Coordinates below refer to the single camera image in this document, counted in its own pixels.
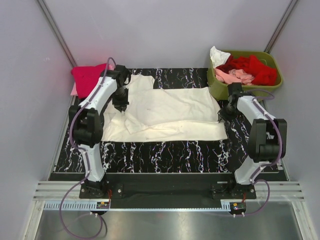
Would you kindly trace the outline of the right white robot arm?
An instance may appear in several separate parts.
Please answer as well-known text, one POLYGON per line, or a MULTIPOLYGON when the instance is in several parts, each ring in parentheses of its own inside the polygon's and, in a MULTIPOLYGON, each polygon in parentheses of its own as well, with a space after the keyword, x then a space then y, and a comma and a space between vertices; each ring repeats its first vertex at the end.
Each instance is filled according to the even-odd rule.
POLYGON ((239 198, 256 183, 256 177, 266 168, 276 165, 286 154, 287 122, 270 114, 251 90, 245 91, 235 82, 227 87, 227 105, 218 111, 218 121, 230 123, 238 113, 251 124, 247 142, 247 157, 232 173, 226 191, 239 198))

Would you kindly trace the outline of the cream white t shirt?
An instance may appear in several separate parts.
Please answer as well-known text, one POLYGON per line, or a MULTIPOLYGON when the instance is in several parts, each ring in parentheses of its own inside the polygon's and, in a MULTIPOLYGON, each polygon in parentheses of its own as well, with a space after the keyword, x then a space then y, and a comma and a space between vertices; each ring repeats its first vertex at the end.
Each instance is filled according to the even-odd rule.
POLYGON ((220 106, 208 87, 154 89, 152 76, 132 75, 124 112, 112 103, 103 117, 104 142, 220 141, 227 139, 218 121, 220 106))

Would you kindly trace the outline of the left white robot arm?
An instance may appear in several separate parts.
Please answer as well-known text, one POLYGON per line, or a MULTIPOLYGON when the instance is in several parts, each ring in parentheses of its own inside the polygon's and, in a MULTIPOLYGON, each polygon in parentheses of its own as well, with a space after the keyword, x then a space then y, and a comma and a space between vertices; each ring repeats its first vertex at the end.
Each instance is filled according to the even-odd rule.
POLYGON ((97 85, 79 105, 69 108, 69 140, 73 148, 83 155, 85 179, 80 184, 97 198, 108 193, 105 171, 100 155, 100 142, 103 137, 103 124, 100 118, 109 99, 114 108, 124 112, 129 105, 129 90, 126 85, 131 81, 131 73, 117 64, 113 70, 104 70, 97 85))

